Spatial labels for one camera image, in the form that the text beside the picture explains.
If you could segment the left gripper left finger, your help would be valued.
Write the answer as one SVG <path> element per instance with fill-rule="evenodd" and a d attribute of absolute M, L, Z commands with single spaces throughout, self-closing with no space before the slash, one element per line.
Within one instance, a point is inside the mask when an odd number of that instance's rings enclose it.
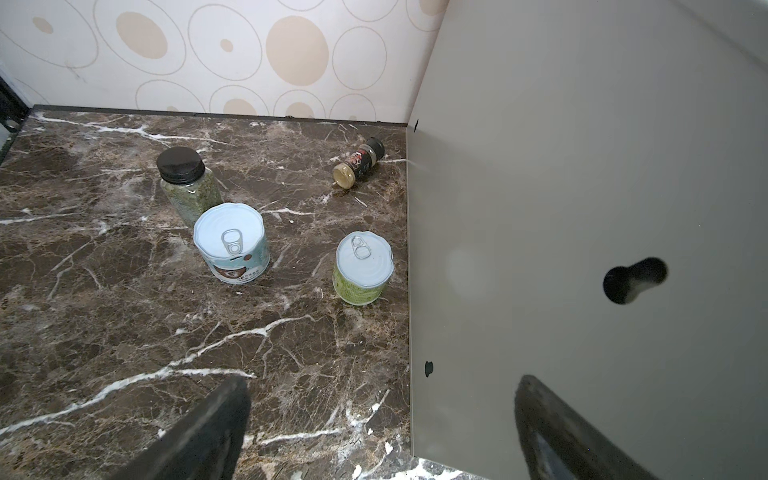
<path fill-rule="evenodd" d="M 247 383 L 227 378 L 114 479 L 232 479 L 251 409 Z"/>

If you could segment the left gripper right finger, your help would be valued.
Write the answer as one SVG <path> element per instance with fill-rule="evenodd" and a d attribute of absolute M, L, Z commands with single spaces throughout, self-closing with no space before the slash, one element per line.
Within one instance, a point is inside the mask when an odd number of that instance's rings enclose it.
<path fill-rule="evenodd" d="M 532 479 L 654 479 L 533 375 L 518 384 L 515 422 Z"/>

